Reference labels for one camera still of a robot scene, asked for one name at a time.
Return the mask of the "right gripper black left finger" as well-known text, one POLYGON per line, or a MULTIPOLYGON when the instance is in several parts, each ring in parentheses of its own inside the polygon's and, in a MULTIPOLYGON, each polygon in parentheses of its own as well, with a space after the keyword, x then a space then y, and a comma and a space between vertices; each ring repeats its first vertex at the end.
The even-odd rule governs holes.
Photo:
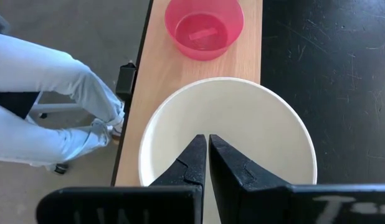
POLYGON ((205 186, 207 142, 203 134, 196 135, 184 151, 150 186, 205 186))

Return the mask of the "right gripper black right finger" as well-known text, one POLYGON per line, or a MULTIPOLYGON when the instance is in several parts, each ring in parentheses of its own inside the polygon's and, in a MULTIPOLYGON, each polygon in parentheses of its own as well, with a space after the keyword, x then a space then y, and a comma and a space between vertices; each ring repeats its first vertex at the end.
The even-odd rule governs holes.
POLYGON ((218 135, 209 136, 211 182, 221 223, 285 223, 288 182, 218 135))

